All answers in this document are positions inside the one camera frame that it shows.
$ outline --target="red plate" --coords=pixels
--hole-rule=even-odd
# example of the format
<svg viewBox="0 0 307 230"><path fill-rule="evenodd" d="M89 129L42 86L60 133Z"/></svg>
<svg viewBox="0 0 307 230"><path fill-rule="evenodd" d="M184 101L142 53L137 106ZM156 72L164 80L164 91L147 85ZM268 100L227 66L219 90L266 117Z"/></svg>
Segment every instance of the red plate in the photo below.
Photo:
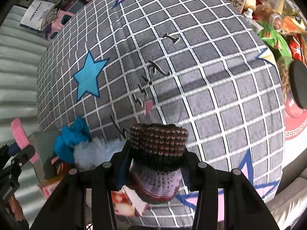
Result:
<svg viewBox="0 0 307 230"><path fill-rule="evenodd" d="M307 125L307 111L300 109L292 98L287 99L286 113L286 140L293 139L300 135Z"/></svg>

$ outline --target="black round lid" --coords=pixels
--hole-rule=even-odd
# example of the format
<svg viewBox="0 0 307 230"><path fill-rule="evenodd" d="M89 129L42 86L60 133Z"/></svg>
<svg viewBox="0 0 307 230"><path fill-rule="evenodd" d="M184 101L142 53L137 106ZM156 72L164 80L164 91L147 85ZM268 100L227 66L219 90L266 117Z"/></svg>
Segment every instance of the black round lid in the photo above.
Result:
<svg viewBox="0 0 307 230"><path fill-rule="evenodd" d="M289 81L294 102L301 109L307 108L307 68L300 60L289 66Z"/></svg>

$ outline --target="gray plaid pillow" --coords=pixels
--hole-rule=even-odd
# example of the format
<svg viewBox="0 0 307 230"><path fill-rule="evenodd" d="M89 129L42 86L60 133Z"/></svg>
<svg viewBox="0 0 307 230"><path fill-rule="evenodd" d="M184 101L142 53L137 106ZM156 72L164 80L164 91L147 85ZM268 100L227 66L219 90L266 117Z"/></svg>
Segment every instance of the gray plaid pillow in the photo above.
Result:
<svg viewBox="0 0 307 230"><path fill-rule="evenodd" d="M42 57L40 128L81 115L93 137L108 141L128 137L132 123L175 123L188 129L187 148L200 160L244 170L263 199L272 199L281 178L284 101L276 68L258 58L266 45L224 0L118 1L87 4ZM100 96L77 101L72 75L88 51L96 61L110 59L97 78ZM182 184L171 202L119 220L190 226L193 197Z"/></svg>

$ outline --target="jar lid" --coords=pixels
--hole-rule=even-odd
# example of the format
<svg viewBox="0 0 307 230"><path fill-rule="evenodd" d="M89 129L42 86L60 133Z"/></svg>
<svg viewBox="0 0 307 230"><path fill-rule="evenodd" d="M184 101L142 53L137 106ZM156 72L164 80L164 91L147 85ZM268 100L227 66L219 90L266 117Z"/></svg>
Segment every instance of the jar lid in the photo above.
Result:
<svg viewBox="0 0 307 230"><path fill-rule="evenodd" d="M289 81L294 102L301 109L307 108L307 68L300 60L294 60L289 66Z"/></svg>
<svg viewBox="0 0 307 230"><path fill-rule="evenodd" d="M280 14L273 13L269 17L270 25L277 30L277 32L280 32L283 25L283 19Z"/></svg>

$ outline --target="food label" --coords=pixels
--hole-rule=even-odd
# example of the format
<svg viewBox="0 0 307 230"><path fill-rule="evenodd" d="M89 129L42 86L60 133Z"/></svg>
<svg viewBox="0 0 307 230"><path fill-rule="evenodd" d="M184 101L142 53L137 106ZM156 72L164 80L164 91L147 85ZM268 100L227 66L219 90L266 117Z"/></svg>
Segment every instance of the food label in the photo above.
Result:
<svg viewBox="0 0 307 230"><path fill-rule="evenodd" d="M250 20L250 23L251 23L251 28L253 29L254 32L256 32L256 34L259 34L259 32L263 30L263 27L254 20Z"/></svg>
<svg viewBox="0 0 307 230"><path fill-rule="evenodd" d="M226 0L228 2L230 2L232 5L234 5L234 7L239 10L240 13L242 13L242 10L244 8L244 4L246 2L246 0Z"/></svg>
<svg viewBox="0 0 307 230"><path fill-rule="evenodd" d="M270 32L266 32L266 38L271 38L271 33Z"/></svg>

